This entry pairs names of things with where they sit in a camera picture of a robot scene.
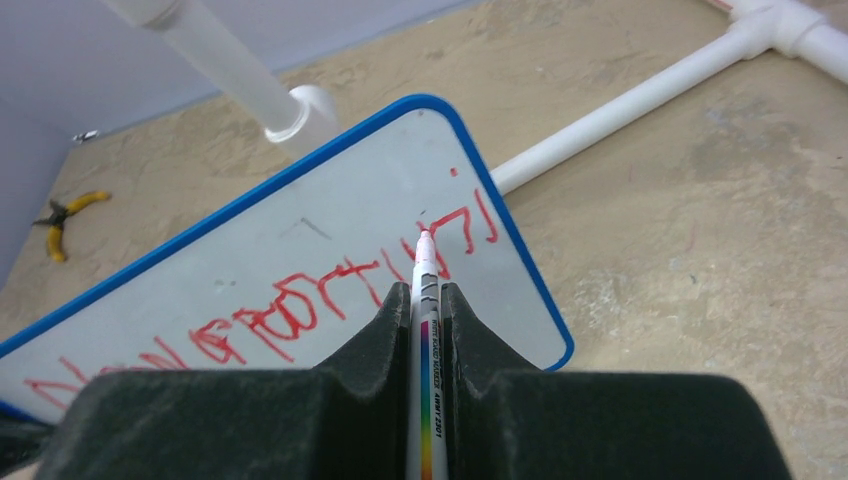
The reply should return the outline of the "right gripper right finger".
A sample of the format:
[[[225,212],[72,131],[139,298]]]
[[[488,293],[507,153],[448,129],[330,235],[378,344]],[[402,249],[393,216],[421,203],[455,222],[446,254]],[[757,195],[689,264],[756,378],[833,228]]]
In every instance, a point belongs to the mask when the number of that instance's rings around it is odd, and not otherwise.
[[[760,406],[707,374],[551,372],[442,289],[455,479],[787,479]]]

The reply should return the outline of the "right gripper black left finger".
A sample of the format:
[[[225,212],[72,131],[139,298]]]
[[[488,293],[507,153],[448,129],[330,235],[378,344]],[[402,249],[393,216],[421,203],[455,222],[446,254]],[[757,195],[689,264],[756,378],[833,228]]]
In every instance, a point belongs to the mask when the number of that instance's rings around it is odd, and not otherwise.
[[[40,479],[400,479],[410,289],[309,369],[120,372],[73,402]]]

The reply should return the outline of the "white red marker pen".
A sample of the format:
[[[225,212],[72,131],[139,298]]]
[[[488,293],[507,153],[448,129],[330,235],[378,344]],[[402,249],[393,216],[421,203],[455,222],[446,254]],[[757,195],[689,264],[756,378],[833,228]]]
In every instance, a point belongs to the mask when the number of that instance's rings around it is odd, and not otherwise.
[[[421,232],[414,254],[410,320],[409,411],[405,477],[449,477],[436,248]]]

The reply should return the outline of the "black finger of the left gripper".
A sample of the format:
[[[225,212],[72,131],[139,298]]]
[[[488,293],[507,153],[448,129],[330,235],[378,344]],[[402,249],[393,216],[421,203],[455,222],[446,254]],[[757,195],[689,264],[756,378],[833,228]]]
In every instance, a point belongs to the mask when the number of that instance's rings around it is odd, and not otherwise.
[[[53,434],[53,426],[13,417],[1,418],[1,476],[34,463]]]

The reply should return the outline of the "blue framed whiteboard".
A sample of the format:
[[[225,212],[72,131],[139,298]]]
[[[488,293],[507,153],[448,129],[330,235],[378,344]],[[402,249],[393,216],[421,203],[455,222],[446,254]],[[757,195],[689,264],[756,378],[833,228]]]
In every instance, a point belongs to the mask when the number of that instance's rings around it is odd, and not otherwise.
[[[1,409],[59,421],[123,370],[312,367],[407,282],[429,230],[443,281],[533,365],[575,342],[457,111],[389,105],[1,346]]]

